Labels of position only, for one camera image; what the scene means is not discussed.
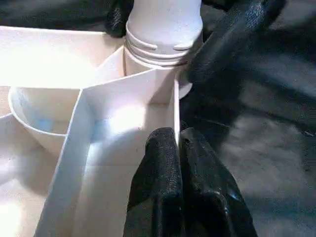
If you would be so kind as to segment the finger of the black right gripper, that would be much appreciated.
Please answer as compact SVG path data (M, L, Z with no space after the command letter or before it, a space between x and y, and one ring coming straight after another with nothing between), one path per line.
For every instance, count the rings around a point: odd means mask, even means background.
M192 84L205 83L232 64L250 40L268 28L285 7L284 0L240 0L216 24L184 71Z
M126 23L133 9L134 0L114 0L106 15L106 33L115 38L126 35Z

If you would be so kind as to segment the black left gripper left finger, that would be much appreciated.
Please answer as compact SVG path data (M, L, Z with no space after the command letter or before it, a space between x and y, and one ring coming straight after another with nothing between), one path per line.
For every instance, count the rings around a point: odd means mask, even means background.
M153 131L130 187L127 236L184 236L183 184L171 127Z

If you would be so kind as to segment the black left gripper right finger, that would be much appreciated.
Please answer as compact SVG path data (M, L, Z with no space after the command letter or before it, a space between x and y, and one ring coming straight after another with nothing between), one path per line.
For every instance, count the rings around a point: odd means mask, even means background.
M233 175L205 137L190 127L181 132L180 141L187 236L257 236Z

